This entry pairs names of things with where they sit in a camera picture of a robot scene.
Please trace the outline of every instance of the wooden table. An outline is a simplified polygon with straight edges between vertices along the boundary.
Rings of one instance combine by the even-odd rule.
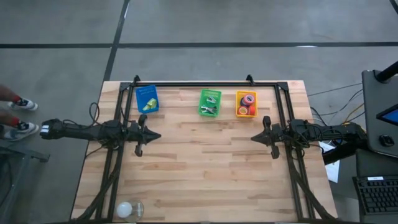
[[[288,81],[296,119],[312,122],[303,81]],[[113,119],[120,82],[105,82],[99,99],[99,121]],[[274,222],[297,220],[283,144],[273,160],[271,149],[250,137],[263,130],[262,117],[273,123],[279,114],[273,88],[221,87],[220,115],[197,114],[197,87],[158,87],[160,110],[148,114],[148,128],[162,137],[142,147],[136,157],[136,143],[126,143],[116,206],[138,199],[144,204],[140,222]],[[259,116],[235,116],[236,90],[256,91]],[[136,99],[129,119],[138,119]],[[87,153],[100,145],[91,142]],[[72,218],[78,217],[98,193],[106,150],[86,159],[76,195]],[[310,188],[336,217],[335,204],[321,152],[305,150]],[[105,200],[104,214],[108,209]],[[301,194],[303,209],[305,202]],[[121,221],[114,216],[114,221]]]

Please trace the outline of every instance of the person's foot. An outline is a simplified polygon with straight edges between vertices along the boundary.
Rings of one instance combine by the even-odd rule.
[[[6,141],[18,141],[27,136],[30,136],[31,134],[36,133],[38,130],[39,130],[39,125],[36,125],[34,123],[29,123],[29,127],[27,129],[25,130],[12,129],[6,132],[3,138]]]
[[[7,105],[13,110],[24,109],[24,110],[35,111],[39,107],[37,103],[25,98],[23,99],[21,98],[20,101],[18,101],[17,103],[9,102]]]

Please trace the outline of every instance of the black keyboard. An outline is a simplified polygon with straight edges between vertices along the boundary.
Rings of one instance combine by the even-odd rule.
[[[398,176],[353,177],[366,215],[398,214]]]

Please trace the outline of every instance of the gray floor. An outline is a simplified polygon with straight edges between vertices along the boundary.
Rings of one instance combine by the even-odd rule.
[[[0,44],[112,43],[122,4],[122,0],[3,0]],[[398,41],[397,20],[388,0],[132,0],[121,42]],[[361,82],[362,70],[385,68],[397,60],[397,50],[119,49],[111,80],[132,80],[134,75],[142,80],[242,80],[252,74],[258,80],[305,80],[311,94]],[[88,107],[98,100],[109,53],[110,49],[0,49],[1,83],[40,105],[35,113],[16,113],[23,119],[88,124]],[[360,89],[311,96],[310,103],[328,113],[340,109]],[[361,103],[357,98],[330,123],[342,122]],[[365,125],[363,117],[356,122]],[[48,164],[32,164],[15,221],[68,220],[87,142],[34,136],[21,144],[50,153],[51,158]],[[352,159],[342,166],[350,164]],[[357,220],[358,201],[350,198],[354,192],[348,180],[349,175],[342,173],[332,190],[339,217]]]

